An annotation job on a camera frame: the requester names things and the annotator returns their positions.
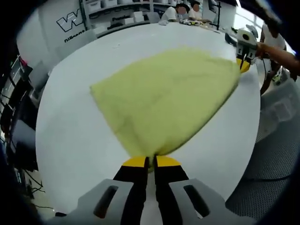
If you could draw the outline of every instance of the shelf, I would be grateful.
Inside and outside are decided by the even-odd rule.
[[[89,16],[91,15],[97,15],[99,12],[104,12],[107,10],[111,10],[114,8],[122,8],[122,7],[128,7],[128,6],[134,6],[134,5],[149,5],[150,3],[148,1],[142,1],[142,2],[131,2],[128,4],[122,4],[122,5],[115,5],[115,6],[110,6],[110,7],[105,7],[105,8],[100,8],[99,10],[89,13]],[[164,3],[158,3],[158,2],[154,2],[154,5],[159,5],[159,6],[166,6],[166,7],[170,7],[173,6],[171,4],[164,4]]]
[[[101,38],[105,35],[114,33],[114,32],[119,31],[119,30],[129,28],[129,27],[135,27],[135,26],[145,25],[145,24],[149,24],[149,23],[150,23],[149,21],[142,21],[142,22],[134,22],[134,23],[122,25],[122,26],[119,26],[119,27],[114,27],[112,29],[109,29],[109,30],[106,30],[104,32],[101,32],[101,33],[97,34],[97,38]]]

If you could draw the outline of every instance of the white table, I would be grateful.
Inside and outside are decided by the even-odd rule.
[[[90,86],[136,60],[182,45],[235,61],[235,49],[224,34],[171,23],[102,37],[53,69],[38,111],[36,148],[43,185],[56,211],[75,209],[80,196],[112,179],[129,159],[98,110]],[[252,66],[215,116],[171,157],[190,178],[200,179],[226,200],[250,160],[259,111],[259,82]]]

